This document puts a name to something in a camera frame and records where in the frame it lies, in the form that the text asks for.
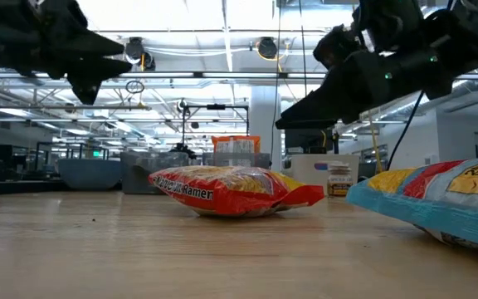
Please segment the red ramen packet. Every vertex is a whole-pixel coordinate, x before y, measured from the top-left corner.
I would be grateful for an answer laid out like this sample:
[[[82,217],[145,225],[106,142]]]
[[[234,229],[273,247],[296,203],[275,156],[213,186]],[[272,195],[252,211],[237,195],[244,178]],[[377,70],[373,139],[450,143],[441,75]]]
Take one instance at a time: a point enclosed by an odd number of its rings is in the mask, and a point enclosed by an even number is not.
[[[261,217],[312,206],[324,198],[319,185],[258,167],[174,167],[150,174],[149,182],[201,216]]]

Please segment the clear plastic bin left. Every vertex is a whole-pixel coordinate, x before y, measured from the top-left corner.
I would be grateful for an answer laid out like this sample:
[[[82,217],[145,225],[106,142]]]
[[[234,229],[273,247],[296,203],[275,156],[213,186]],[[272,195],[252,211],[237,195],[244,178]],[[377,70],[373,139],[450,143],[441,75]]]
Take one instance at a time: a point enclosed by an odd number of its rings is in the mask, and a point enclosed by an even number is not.
[[[149,182],[149,175],[162,169],[187,166],[188,155],[183,152],[122,152],[122,190],[125,194],[163,195]]]

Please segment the orange ramen packet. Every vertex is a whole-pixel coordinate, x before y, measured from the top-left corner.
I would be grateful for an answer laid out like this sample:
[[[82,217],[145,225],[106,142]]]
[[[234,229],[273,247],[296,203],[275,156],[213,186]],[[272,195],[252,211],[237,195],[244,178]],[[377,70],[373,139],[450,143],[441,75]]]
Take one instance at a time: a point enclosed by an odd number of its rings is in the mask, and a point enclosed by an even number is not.
[[[261,152],[261,137],[254,135],[213,136],[215,153],[257,154]]]

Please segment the white square column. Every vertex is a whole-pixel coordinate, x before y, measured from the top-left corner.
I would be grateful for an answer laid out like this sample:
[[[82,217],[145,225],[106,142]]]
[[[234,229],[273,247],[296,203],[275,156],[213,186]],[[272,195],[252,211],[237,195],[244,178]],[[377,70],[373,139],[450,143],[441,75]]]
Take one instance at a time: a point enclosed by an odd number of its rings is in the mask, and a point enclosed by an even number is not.
[[[249,102],[250,134],[261,138],[261,152],[270,156],[271,170],[280,171],[281,132],[275,127],[281,100],[276,86],[253,86]]]

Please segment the blue-edged ramen packet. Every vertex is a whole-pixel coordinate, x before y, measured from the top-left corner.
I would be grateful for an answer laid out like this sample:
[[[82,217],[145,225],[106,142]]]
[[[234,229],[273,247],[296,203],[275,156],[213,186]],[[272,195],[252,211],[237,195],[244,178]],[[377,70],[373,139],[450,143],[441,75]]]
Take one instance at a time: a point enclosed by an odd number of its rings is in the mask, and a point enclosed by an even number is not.
[[[478,249],[478,159],[383,171],[351,187],[346,201]]]

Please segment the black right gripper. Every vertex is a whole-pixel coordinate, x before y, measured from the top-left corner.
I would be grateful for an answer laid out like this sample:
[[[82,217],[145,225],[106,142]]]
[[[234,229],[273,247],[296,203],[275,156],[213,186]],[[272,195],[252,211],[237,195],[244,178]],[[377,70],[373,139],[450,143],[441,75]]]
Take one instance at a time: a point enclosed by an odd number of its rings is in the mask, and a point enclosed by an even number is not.
[[[327,69],[321,86],[280,114],[277,129],[320,129],[347,124],[369,108],[422,89],[412,77],[428,66],[422,25],[412,47],[375,51],[366,31],[334,27],[318,42],[314,58]]]

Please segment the black gantry frame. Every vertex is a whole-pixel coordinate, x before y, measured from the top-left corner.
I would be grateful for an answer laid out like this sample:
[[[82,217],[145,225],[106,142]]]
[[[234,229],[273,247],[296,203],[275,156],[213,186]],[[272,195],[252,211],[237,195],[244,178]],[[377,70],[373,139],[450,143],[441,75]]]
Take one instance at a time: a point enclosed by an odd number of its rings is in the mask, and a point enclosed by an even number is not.
[[[249,111],[249,108],[245,105],[225,105],[225,104],[189,105],[184,100],[180,102],[180,105],[182,107],[181,109],[181,116],[182,116],[181,142],[177,143],[171,149],[171,152],[175,150],[177,152],[186,153],[189,157],[193,155],[193,153],[190,152],[190,149],[186,145],[186,124],[188,123],[188,120],[191,119],[193,116],[195,116],[198,113],[198,111],[201,109],[215,110],[215,111],[220,111],[220,110],[234,111],[239,116],[239,119],[246,124],[246,131],[245,131],[246,135],[250,134],[250,111]]]

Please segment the black monitor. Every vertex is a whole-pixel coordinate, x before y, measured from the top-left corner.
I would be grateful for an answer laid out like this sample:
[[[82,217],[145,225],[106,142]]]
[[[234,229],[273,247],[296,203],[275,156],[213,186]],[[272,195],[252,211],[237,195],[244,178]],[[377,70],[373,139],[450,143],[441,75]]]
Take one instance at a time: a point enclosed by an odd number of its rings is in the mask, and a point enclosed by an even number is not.
[[[285,131],[286,154],[327,154],[337,148],[339,134],[332,130],[292,129]]]

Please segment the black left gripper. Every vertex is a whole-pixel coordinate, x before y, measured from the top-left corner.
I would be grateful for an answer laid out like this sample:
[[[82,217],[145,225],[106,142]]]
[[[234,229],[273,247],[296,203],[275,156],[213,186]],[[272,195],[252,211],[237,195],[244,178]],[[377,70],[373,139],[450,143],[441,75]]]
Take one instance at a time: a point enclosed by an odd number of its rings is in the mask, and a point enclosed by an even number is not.
[[[22,74],[35,78],[45,72],[63,76],[84,105],[93,105],[103,81],[129,72],[126,61],[98,61],[98,56],[124,52],[124,46],[88,29],[88,20],[77,0],[23,0],[25,19],[39,36],[30,50]]]

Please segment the black aluminium table frame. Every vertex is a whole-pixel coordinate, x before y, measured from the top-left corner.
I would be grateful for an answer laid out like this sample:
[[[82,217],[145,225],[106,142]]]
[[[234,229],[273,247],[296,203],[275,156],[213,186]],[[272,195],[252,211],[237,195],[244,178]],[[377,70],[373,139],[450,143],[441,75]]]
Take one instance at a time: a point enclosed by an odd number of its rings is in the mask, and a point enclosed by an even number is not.
[[[27,194],[68,190],[68,186],[61,181],[13,181],[0,182],[0,195]]]

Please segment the blue bowl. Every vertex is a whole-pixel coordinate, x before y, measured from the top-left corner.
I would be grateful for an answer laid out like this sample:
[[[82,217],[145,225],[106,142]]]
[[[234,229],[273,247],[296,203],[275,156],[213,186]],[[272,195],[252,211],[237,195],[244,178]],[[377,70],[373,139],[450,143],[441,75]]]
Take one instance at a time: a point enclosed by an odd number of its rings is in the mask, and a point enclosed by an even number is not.
[[[105,159],[60,159],[61,180],[75,190],[112,189],[122,177],[120,161]]]

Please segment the white plastic bin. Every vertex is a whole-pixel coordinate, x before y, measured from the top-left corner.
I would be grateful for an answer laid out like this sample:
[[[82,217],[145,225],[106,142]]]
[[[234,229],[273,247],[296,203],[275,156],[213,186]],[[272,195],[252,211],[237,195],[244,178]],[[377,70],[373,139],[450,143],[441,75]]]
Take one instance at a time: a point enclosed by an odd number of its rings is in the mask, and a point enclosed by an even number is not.
[[[294,154],[289,156],[288,162],[290,164],[285,167],[285,174],[303,184],[322,186],[324,193],[329,196],[327,190],[327,170],[317,170],[314,167],[315,163],[327,164],[329,161],[340,161],[349,164],[352,171],[353,185],[357,183],[359,157],[352,154]]]

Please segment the grey plastic bin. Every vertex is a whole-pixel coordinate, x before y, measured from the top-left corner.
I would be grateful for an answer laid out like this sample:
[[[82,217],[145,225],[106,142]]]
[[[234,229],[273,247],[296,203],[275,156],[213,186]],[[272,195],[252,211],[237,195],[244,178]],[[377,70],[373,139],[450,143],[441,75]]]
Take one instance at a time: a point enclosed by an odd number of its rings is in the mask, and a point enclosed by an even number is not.
[[[202,164],[210,166],[245,166],[269,169],[270,155],[263,153],[203,153]]]

